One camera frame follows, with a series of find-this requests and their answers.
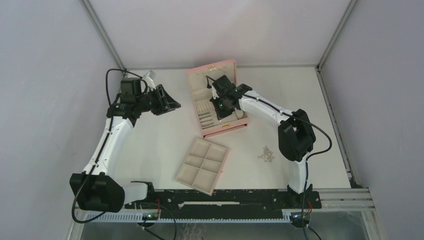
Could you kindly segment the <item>beige six-compartment tray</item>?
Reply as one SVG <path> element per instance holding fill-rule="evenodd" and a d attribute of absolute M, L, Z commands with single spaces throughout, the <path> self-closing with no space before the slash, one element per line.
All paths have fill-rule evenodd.
<path fill-rule="evenodd" d="M 229 152 L 224 146 L 195 138 L 175 180 L 212 196 Z"/>

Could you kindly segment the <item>pink jewelry box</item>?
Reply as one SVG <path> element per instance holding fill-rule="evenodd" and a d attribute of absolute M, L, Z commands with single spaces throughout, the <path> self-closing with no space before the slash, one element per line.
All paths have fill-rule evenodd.
<path fill-rule="evenodd" d="M 213 86 L 214 80 L 224 77 L 237 83 L 237 62 L 229 59 L 188 69 L 189 90 L 204 139 L 246 128 L 247 114 L 238 109 L 226 110 L 223 100 Z"/>

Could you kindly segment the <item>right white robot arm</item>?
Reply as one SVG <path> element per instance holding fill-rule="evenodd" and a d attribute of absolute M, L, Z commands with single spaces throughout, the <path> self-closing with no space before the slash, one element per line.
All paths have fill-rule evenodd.
<path fill-rule="evenodd" d="M 289 160 L 289 203 L 302 208 L 309 201 L 307 157 L 316 141 L 307 113 L 290 111 L 267 101 L 246 84 L 235 85 L 226 75 L 218 79 L 205 77 L 211 89 L 212 102 L 218 119 L 230 116 L 236 110 L 261 117 L 277 129 L 278 149 Z"/>

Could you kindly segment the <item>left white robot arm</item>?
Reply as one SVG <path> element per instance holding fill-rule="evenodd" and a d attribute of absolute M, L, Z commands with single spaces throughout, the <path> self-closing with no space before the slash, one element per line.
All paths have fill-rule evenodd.
<path fill-rule="evenodd" d="M 137 201 L 149 209 L 157 196 L 151 184 L 133 180 L 119 184 L 115 167 L 127 137 L 142 113 L 160 116 L 181 107 L 162 84 L 149 85 L 142 90 L 142 80 L 131 77 L 120 83 L 117 99 L 107 110 L 104 132 L 89 160 L 80 173 L 73 173 L 69 184 L 75 196 L 74 204 L 85 211 L 117 213 L 126 204 Z"/>

